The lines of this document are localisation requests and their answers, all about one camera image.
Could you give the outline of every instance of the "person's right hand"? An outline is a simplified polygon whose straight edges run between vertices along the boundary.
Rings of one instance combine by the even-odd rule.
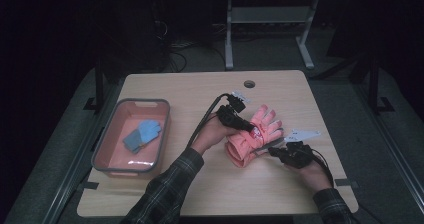
[[[324,189],[332,188],[327,175],[316,161],[312,161],[311,164],[301,169],[297,169],[287,164],[284,164],[284,166],[297,173],[303,183],[312,191],[313,194]]]

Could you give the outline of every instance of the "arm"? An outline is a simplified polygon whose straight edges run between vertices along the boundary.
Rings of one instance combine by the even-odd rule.
[[[218,118],[210,119],[192,146],[168,170],[150,181],[144,195],[121,223],[177,223],[188,188],[204,164],[202,155],[236,132],[223,126]]]
[[[313,200],[324,223],[358,223],[339,192],[332,188],[324,170],[318,163],[312,161],[311,164],[301,169],[285,166],[299,174],[305,185],[312,191]]]

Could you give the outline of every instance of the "white tag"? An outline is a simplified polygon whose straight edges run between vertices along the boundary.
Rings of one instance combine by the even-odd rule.
[[[231,92],[231,95],[240,98],[242,101],[249,103],[250,99],[247,99],[246,97],[243,96],[243,94],[241,94],[241,92],[239,91],[233,91]]]
[[[284,138],[285,142],[298,142],[303,141],[312,137],[320,136],[321,132],[319,131],[303,131],[293,129],[287,137]]]

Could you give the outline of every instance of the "finger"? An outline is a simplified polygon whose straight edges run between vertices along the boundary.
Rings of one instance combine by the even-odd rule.
[[[264,118],[267,110],[268,110],[268,106],[265,105],[265,104],[262,104],[258,108],[258,110],[256,110],[255,114],[252,117],[252,120],[255,120],[256,119],[258,121],[261,121]]]
[[[280,120],[276,120],[268,125],[267,132],[268,133],[275,132],[277,129],[280,129],[282,125],[283,125],[283,122],[281,122]]]
[[[282,137],[283,135],[284,135],[284,131],[281,129],[277,129],[276,131],[268,134],[268,140],[266,142],[268,143],[268,142],[275,141],[278,138]]]
[[[262,125],[266,125],[266,126],[268,126],[271,122],[272,122],[272,120],[274,119],[274,117],[276,116],[277,114],[275,113],[275,111],[274,110],[271,110],[270,112],[268,112],[268,114],[266,114],[265,116],[264,116],[264,118],[262,119]]]

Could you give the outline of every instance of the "table leg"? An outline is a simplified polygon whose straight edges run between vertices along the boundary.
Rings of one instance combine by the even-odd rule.
[[[300,54],[302,55],[303,62],[306,68],[313,69],[314,63],[312,62],[311,56],[309,55],[308,49],[306,48],[306,39],[311,29],[312,21],[314,20],[315,12],[318,6],[319,0],[312,0],[312,4],[309,8],[308,15],[306,16],[305,29],[301,36],[296,37],[297,46],[299,47]]]
[[[233,63],[233,47],[231,46],[231,0],[228,0],[227,7],[227,38],[225,40],[225,70],[232,70]]]

